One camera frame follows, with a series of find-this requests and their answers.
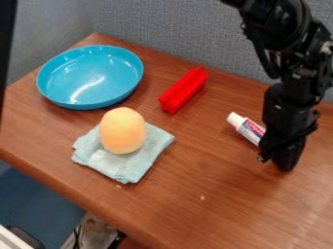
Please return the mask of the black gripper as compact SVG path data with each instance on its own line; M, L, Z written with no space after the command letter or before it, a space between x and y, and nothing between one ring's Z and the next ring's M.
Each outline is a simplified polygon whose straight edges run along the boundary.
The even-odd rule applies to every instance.
M262 121L266 131L259 142L259 162L271 160L282 171L291 171L306 147L307 136L315 131L318 113L311 105L295 102L295 94L282 83L263 94Z

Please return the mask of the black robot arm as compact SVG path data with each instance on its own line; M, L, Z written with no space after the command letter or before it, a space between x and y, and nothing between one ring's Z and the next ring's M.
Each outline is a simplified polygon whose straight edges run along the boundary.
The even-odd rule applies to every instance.
M259 161L294 169L317 130L314 106L333 88L333 38L305 0L219 0L236 9L263 71L279 82L263 94Z

